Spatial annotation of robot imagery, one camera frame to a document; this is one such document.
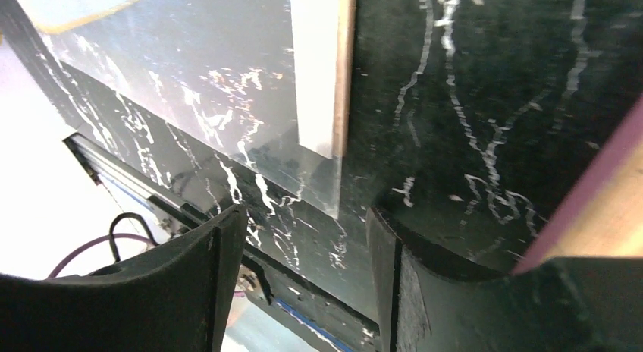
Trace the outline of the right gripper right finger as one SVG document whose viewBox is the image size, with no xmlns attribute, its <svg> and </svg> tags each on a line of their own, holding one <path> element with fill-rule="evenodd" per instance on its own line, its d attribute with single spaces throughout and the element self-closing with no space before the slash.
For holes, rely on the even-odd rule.
<svg viewBox="0 0 643 352">
<path fill-rule="evenodd" d="M 639 258 L 558 257 L 502 274 L 378 207 L 366 236 L 385 351 L 642 349 Z"/>
</svg>

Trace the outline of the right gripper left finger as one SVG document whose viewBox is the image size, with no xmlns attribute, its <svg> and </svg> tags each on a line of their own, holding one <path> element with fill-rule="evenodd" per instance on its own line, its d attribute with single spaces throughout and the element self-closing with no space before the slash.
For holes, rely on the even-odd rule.
<svg viewBox="0 0 643 352">
<path fill-rule="evenodd" d="M 245 244 L 235 205 L 85 276 L 1 278 L 3 351 L 218 351 Z"/>
</svg>

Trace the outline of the pink wooden picture frame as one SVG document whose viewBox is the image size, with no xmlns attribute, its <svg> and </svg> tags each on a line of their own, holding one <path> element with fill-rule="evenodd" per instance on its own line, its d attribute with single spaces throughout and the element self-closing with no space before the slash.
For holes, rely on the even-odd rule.
<svg viewBox="0 0 643 352">
<path fill-rule="evenodd" d="M 513 272 L 555 257 L 642 255 L 642 102 L 637 101 Z"/>
</svg>

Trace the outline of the clear acrylic sheet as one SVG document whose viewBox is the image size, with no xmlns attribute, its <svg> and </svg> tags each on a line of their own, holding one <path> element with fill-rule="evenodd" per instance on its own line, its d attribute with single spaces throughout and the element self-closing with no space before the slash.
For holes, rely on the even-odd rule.
<svg viewBox="0 0 643 352">
<path fill-rule="evenodd" d="M 337 217 L 341 158 L 299 144 L 290 0 L 140 0 L 58 34 L 55 54 Z"/>
</svg>

